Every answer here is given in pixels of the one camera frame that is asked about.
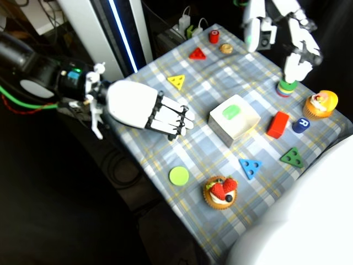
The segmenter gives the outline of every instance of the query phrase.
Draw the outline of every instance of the robotic hand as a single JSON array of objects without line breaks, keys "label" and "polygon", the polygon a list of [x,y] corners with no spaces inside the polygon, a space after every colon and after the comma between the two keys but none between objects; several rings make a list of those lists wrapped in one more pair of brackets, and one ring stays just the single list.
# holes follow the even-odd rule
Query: robotic hand
[{"label": "robotic hand", "polygon": [[46,100],[70,98],[70,108],[89,104],[92,130],[103,136],[98,122],[104,108],[117,121],[136,128],[146,128],[176,139],[194,127],[194,114],[187,106],[165,97],[162,91],[136,82],[101,81],[103,63],[93,71],[77,60],[54,60],[41,56],[27,44],[0,32],[0,67],[18,75],[19,84],[33,96]]},{"label": "robotic hand", "polygon": [[291,51],[284,66],[287,83],[302,81],[322,62],[322,54],[311,35],[316,25],[309,20],[297,0],[249,0],[244,11],[244,38],[247,50],[267,50],[275,43],[277,26],[273,25],[266,8],[279,14],[276,21],[285,18],[291,35]]},{"label": "robotic hand", "polygon": [[[100,115],[103,105],[99,105],[98,95],[101,89],[100,75],[104,72],[104,64],[94,66],[94,72],[86,75],[85,93],[90,103],[92,114],[92,130],[102,139],[98,130],[98,122],[102,122]],[[187,106],[165,97],[162,91],[141,83],[132,81],[116,81],[106,92],[105,103],[109,114],[117,121],[136,128],[151,129],[168,134],[168,139],[176,139],[185,135],[187,129],[192,129],[194,114]]]}]

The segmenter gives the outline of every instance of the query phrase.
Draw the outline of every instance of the blueberry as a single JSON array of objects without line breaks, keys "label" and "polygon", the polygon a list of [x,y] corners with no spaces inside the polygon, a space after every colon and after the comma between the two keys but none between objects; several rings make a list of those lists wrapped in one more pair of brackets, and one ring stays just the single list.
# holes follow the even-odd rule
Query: blueberry
[{"label": "blueberry", "polygon": [[232,197],[231,195],[227,195],[227,196],[226,196],[226,201],[227,201],[227,202],[230,203],[232,200],[233,200],[233,197]]}]

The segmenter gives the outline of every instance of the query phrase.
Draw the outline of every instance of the tablecloth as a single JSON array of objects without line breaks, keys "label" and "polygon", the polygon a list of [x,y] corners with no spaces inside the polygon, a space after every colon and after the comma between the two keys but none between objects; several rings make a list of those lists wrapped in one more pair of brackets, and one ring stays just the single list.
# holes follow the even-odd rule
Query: tablecloth
[{"label": "tablecloth", "polygon": [[[208,41],[208,33],[214,29],[220,32],[218,44]],[[223,43],[234,47],[230,55],[219,51]],[[206,60],[188,58],[197,47],[207,56]],[[180,91],[167,81],[167,77],[174,75],[185,75]],[[195,128],[173,142],[154,131],[121,124],[113,129],[212,263],[221,263],[252,222],[332,142],[352,128],[351,122],[335,111],[330,118],[311,122],[304,133],[293,132],[291,124],[303,116],[304,99],[313,92],[299,84],[292,96],[281,98],[275,92],[280,77],[280,68],[258,52],[247,53],[242,41],[215,24],[127,78],[163,90],[165,96],[188,105],[195,113]],[[234,94],[244,98],[261,121],[229,149],[207,121],[210,111]],[[289,114],[290,120],[277,140],[268,136],[266,130],[278,111]],[[280,157],[292,147],[298,148],[303,168],[280,162]],[[240,158],[263,163],[251,181],[240,166]],[[169,181],[169,171],[176,166],[189,170],[189,181],[183,187]],[[238,181],[237,201],[223,211],[210,208],[202,196],[206,180],[215,175],[232,176]]]}]

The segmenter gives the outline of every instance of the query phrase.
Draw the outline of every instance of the open square box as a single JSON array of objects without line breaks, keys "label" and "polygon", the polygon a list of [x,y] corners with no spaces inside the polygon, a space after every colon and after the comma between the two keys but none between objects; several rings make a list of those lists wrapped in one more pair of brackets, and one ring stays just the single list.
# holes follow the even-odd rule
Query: open square box
[{"label": "open square box", "polygon": [[242,97],[234,95],[210,112],[208,125],[231,147],[260,121],[259,114]]}]

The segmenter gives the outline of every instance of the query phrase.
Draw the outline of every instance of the red cylinder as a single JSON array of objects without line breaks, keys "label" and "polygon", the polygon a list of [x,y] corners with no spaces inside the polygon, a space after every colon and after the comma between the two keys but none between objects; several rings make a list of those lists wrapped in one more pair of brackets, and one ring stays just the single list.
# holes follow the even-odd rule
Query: red cylinder
[{"label": "red cylinder", "polygon": [[209,34],[210,43],[216,44],[220,37],[220,32],[218,30],[213,30]]}]

